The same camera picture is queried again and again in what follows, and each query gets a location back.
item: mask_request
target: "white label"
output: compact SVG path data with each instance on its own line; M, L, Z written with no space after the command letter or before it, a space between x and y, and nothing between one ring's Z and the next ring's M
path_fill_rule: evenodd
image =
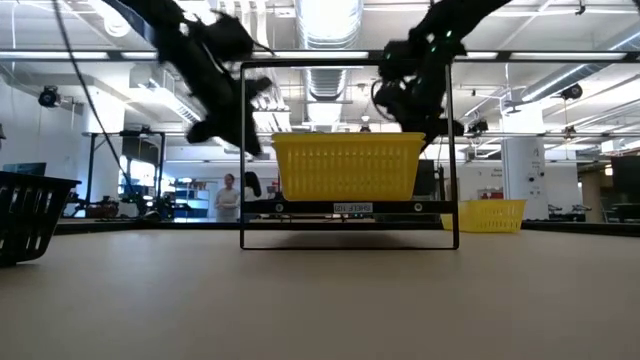
M362 214L372 213L373 203L334 203L334 214Z

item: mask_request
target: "white pillar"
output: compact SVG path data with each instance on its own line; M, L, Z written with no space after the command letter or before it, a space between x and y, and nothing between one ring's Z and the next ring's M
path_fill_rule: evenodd
M502 131L542 133L542 109L538 104L503 113ZM502 141L502 166L505 199L527 200L524 219L548 219L545 187L545 148L542 138L510 138Z
M102 122L105 130L107 132L122 131L124 129L124 103L96 87L90 87L89 91L98 112L100 122ZM102 132L89 104L84 105L83 124L85 132ZM96 146L102 145L94 152L91 199L87 200L98 201L102 199L103 196L118 197L118 161L120 155L122 155L122 138L112 136L110 140L115 148L118 159L114 158L109 145L103 142L104 136L98 136L96 138ZM81 197L84 197L87 191L90 141L90 137L84 137L80 144L81 148L79 149L81 156L79 156L78 179L82 181L82 185L78 187L78 194Z

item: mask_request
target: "shelf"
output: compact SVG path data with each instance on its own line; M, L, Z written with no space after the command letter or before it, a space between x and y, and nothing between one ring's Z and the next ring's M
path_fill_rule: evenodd
M452 214L451 201L256 201L245 202L245 214Z

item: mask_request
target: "ceiling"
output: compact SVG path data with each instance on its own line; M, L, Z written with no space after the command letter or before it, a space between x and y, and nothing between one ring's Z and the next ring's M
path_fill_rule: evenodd
M205 13L216 1L177 1L183 7ZM358 48L381 49L389 39L405 38L407 31L417 24L424 15L427 1L416 0L364 0L364 12ZM616 34L634 25L639 25L640 17L630 0L587 0L587 12L581 16L576 0L514 0L493 16L486 18L473 33L465 39L465 45L473 50L594 50ZM295 11L292 0L267 1L268 43L274 50L298 48ZM69 1L64 4L65 25L76 50L152 50L134 32L114 37L105 28L103 15L96 13L88 1ZM50 1L0 0L0 49L64 49L58 32ZM2 64L0 71L10 72L10 64ZM151 124L156 129L176 129L183 127L182 119L163 104L149 101L141 89L130 86L130 72L133 63L83 63L82 72L122 95L129 105L127 123ZM453 67L454 113L461 118L486 96L503 88L530 86L554 71L562 64L456 64ZM63 63L19 63L15 76L34 91L45 85L52 75L73 75L69 64ZM304 79L302 70L276 69L277 80L285 103L291 109L291 124L300 124L305 119ZM640 93L640 80L627 79L640 73L637 65L612 65L582 81L584 89L581 100L564 104L559 99L543 101L545 126L548 129L562 128L566 124L580 121L589 116L607 111L636 100ZM376 69L356 68L349 71L348 90L343 102L341 121L355 127L361 124L363 115L370 117L374 131L382 129L380 115L369 102L368 87L376 79ZM610 91L627 80L623 86ZM77 84L61 87L65 95L82 101L83 94ZM490 101L482 108L482 117L489 120L492 128L498 128L500 112L498 101ZM623 116L612 116L602 122L595 122L585 131L602 131L621 128L635 129L632 124L639 122L640 109L630 107ZM178 138L173 142L180 143Z

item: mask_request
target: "black plastic basket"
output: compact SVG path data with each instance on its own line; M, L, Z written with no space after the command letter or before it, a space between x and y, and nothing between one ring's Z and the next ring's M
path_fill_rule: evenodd
M0 266L44 255L69 192L78 184L0 171Z

